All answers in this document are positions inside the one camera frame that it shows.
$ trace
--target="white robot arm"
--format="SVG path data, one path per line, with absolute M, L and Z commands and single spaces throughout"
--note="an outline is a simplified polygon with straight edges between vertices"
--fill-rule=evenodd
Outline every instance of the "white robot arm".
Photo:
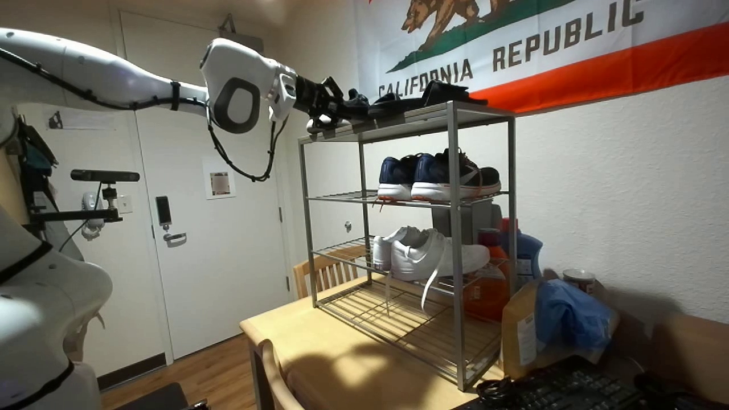
M 327 87 L 225 40 L 203 53 L 203 82 L 176 82 L 78 41 L 0 28 L 0 147 L 14 134 L 19 102 L 82 110 L 163 105 L 208 117 L 236 134 L 256 127 L 264 99 L 273 122 L 293 107 L 311 117 L 340 107 Z M 42 245 L 0 206 L 0 410 L 100 407 L 94 371 L 74 362 L 64 344 L 110 294 L 113 280 L 104 270 Z

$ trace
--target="wooden chair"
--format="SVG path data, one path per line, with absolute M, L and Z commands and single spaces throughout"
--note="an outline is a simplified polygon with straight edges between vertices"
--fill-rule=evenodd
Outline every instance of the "wooden chair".
M 289 386 L 280 371 L 280 362 L 277 357 L 277 349 L 273 349 L 271 340 L 264 340 L 257 347 L 257 355 L 261 355 L 264 374 L 266 374 L 266 386 L 273 397 L 273 407 L 277 410 L 304 410 L 304 405 L 298 404 L 298 398 L 294 397 L 294 393 L 289 390 Z
M 330 289 L 358 278 L 358 270 L 352 263 L 360 258 L 365 258 L 365 245 L 338 249 L 338 251 L 330 251 L 329 256 L 315 256 L 315 266 L 319 278 L 317 289 L 319 292 Z M 312 289 L 311 259 L 304 259 L 294 266 L 294 278 L 296 278 L 296 296 L 298 298 L 311 296 L 311 289 Z

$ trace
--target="wooden table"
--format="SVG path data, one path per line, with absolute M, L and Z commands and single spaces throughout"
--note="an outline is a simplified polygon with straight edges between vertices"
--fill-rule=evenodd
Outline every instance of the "wooden table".
M 362 335 L 315 307 L 311 298 L 250 317 L 242 322 L 242 331 L 250 347 L 263 340 L 273 343 L 287 386 L 306 407 L 445 410 L 477 398 L 475 393 L 460 393 L 432 364 Z M 493 368 L 486 379 L 503 379 L 503 374 Z

